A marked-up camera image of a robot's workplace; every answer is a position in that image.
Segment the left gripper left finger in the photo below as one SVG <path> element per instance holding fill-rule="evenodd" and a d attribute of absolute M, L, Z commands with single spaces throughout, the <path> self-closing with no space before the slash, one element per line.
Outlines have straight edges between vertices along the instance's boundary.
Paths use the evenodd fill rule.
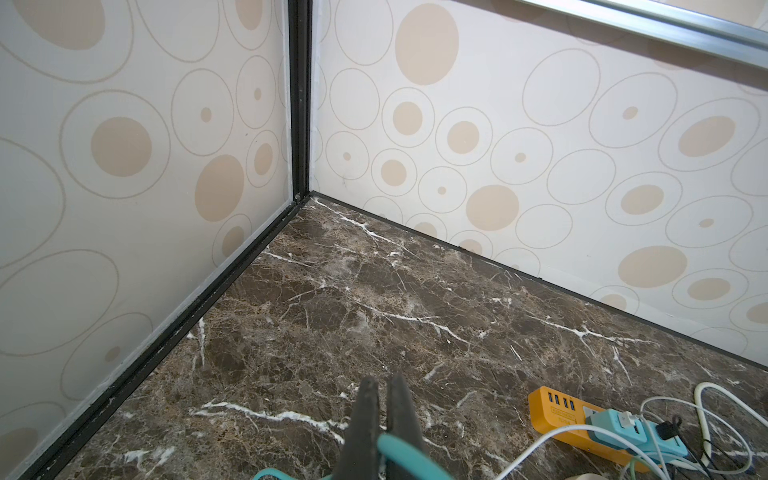
<path fill-rule="evenodd" d="M 380 407 L 378 382 L 373 377 L 361 380 L 344 444 L 332 479 L 378 478 L 380 455 L 377 449 Z"/>

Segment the teal plug adapter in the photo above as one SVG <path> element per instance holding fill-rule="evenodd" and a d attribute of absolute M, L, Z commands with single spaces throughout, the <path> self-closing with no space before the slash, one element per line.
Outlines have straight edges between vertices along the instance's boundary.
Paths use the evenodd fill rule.
<path fill-rule="evenodd" d="M 688 449 L 678 436 L 663 439 L 658 434 L 656 423 L 643 421 L 630 412 L 604 410 L 587 416 L 586 423 L 629 441 L 653 460 L 659 460 L 658 453 L 665 460 L 688 456 Z"/>

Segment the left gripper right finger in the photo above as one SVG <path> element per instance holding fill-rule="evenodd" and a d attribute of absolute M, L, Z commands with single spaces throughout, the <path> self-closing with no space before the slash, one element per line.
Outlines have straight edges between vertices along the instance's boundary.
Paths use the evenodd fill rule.
<path fill-rule="evenodd" d="M 387 384 L 385 478 L 420 479 L 426 469 L 425 445 L 413 398 L 402 374 Z"/>

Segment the orange power strip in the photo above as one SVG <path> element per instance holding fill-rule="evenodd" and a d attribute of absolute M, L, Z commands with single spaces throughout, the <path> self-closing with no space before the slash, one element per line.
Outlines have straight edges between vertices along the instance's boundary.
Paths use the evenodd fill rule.
<path fill-rule="evenodd" d="M 604 409 L 549 387 L 540 387 L 528 395 L 533 428 L 545 434 L 565 426 L 585 426 L 586 417 Z M 619 465 L 626 465 L 632 456 L 623 443 L 605 433 L 573 430 L 560 433 L 555 439 Z"/>

